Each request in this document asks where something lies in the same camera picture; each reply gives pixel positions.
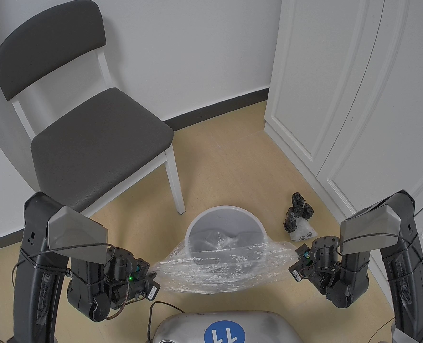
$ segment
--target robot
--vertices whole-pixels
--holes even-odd
[[[399,191],[340,225],[340,237],[319,237],[296,250],[289,268],[308,279],[338,308],[369,286],[370,251],[380,249],[390,283],[393,343],[423,342],[423,252],[414,221],[415,201]],[[54,343],[61,286],[87,318],[112,319],[129,303],[155,300],[160,289],[149,264],[107,243],[100,224],[39,192],[25,203],[25,228],[14,294],[14,337],[8,343]],[[71,259],[71,268],[67,268]],[[110,310],[117,312],[109,317]],[[178,314],[158,327],[149,343],[302,343],[283,317],[271,312]]]

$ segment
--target gray upholstered cushion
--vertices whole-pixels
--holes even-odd
[[[40,189],[81,212],[165,151],[173,137],[169,126],[135,100],[107,89],[33,139]]]
[[[49,8],[21,24],[0,46],[0,87],[7,100],[38,79],[106,44],[100,10],[90,0]]]

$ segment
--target clear tape on robot arm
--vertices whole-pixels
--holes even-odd
[[[183,240],[153,271],[165,290],[215,294],[288,279],[296,261],[294,245],[266,234],[207,231]]]

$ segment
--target chair leg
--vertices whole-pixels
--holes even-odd
[[[169,177],[170,188],[174,196],[175,206],[179,214],[184,214],[185,203],[183,201],[183,195],[181,194],[180,178],[178,178],[177,163],[175,162],[174,147],[170,147],[165,151],[167,161],[165,163],[165,169],[167,170],[167,176]]]

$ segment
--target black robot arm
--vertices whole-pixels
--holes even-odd
[[[335,306],[346,308],[368,289],[370,251],[380,249],[395,330],[413,342],[423,342],[423,251],[414,210],[414,199],[399,191],[357,212],[341,223],[340,238],[320,237],[312,248],[306,244],[298,248],[299,261],[290,267],[291,274],[298,282],[308,279]]]
[[[108,319],[111,309],[121,310],[127,301],[140,295],[154,300],[160,288],[154,282],[156,274],[148,273],[150,265],[143,259],[135,259],[125,249],[107,249],[105,264],[69,257],[63,255],[64,251],[50,252],[48,232],[52,232],[52,228],[48,223],[63,209],[62,204],[41,192],[25,203],[24,234],[15,280],[14,336],[9,343],[56,341],[54,329],[65,276],[71,277],[67,289],[70,304],[96,322]],[[73,235],[83,231],[78,224],[75,226],[72,222],[71,225]]]

